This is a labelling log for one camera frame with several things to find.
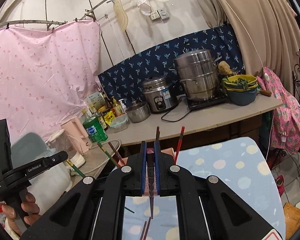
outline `green bottle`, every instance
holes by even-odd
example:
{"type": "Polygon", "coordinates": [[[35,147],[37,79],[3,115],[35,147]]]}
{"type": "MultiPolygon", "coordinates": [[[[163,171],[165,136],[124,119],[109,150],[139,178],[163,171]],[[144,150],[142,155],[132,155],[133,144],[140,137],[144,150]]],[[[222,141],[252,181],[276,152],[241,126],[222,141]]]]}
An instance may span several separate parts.
{"type": "Polygon", "coordinates": [[[96,116],[87,117],[83,122],[83,127],[87,131],[89,138],[92,142],[103,142],[108,139],[107,134],[103,130],[98,118],[96,116]]]}

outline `dark blue fabric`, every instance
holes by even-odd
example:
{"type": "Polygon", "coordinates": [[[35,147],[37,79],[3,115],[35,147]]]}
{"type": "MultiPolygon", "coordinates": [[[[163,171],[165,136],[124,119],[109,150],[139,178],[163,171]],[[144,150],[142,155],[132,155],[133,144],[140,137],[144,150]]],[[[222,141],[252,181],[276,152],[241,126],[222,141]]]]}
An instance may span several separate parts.
{"type": "Polygon", "coordinates": [[[231,25],[199,31],[156,45],[99,75],[108,96],[127,99],[127,106],[133,99],[145,101],[142,95],[142,82],[155,76],[168,75],[175,84],[175,93],[184,94],[173,68],[173,59],[183,52],[195,49],[209,49],[214,58],[222,56],[232,69],[244,73],[242,55],[231,25]]]}

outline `white towel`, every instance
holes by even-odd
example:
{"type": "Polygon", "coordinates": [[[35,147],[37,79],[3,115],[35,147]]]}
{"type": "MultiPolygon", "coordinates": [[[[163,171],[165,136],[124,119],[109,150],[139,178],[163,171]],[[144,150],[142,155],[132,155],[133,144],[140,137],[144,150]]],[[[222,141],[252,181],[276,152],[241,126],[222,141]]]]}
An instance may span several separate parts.
{"type": "Polygon", "coordinates": [[[151,7],[148,0],[136,0],[137,5],[143,15],[150,16],[151,7]]]}

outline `wall switch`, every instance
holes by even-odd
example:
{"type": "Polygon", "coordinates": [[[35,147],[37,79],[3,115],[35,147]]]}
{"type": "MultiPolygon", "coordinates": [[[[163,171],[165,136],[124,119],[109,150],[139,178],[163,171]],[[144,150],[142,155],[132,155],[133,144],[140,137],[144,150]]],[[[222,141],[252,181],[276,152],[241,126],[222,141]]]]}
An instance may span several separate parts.
{"type": "Polygon", "coordinates": [[[156,20],[156,19],[160,19],[160,15],[158,13],[158,11],[154,11],[150,14],[150,18],[152,21],[156,20]]]}
{"type": "Polygon", "coordinates": [[[158,13],[162,20],[168,20],[170,18],[169,14],[167,13],[167,11],[165,9],[159,9],[158,13]]]}

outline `silver bolt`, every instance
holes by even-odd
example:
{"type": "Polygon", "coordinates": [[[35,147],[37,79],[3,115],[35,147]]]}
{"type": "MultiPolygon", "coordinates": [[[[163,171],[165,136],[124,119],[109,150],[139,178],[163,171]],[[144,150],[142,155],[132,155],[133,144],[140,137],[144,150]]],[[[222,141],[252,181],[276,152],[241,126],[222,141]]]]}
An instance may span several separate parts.
{"type": "Polygon", "coordinates": [[[91,184],[93,182],[93,177],[85,177],[83,179],[84,184],[91,184]]]}
{"type": "Polygon", "coordinates": [[[217,183],[217,182],[219,181],[219,179],[218,179],[218,177],[216,177],[216,176],[210,176],[210,177],[209,177],[209,181],[210,181],[211,183],[217,183]]]}
{"type": "Polygon", "coordinates": [[[125,173],[128,173],[128,172],[130,172],[132,169],[131,169],[131,167],[130,166],[123,166],[122,168],[121,168],[121,171],[122,172],[125,172],[125,173]]]}
{"type": "Polygon", "coordinates": [[[178,171],[180,171],[180,167],[177,166],[177,165],[173,165],[173,166],[170,167],[170,171],[178,172],[178,171]]]}

